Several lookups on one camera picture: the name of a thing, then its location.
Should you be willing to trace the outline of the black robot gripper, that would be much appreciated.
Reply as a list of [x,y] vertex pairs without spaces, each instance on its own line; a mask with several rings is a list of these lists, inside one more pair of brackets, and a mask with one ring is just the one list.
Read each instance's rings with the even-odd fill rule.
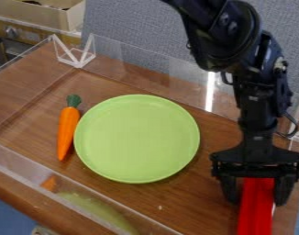
[[242,141],[235,147],[210,156],[211,174],[219,178],[225,198],[235,205],[239,203],[235,177],[277,178],[276,204],[285,206],[299,180],[299,152],[274,145],[274,129],[242,129],[242,133]]

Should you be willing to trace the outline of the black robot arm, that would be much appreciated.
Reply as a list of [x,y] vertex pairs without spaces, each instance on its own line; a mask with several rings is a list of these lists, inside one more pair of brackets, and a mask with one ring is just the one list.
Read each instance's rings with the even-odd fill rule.
[[211,154],[213,176],[226,199],[237,203],[237,179],[270,178],[273,200],[288,204],[299,180],[299,152],[274,145],[278,119],[289,118],[293,91],[289,63],[261,15],[245,0],[161,0],[179,13],[187,47],[199,67],[233,86],[241,109],[241,143]]

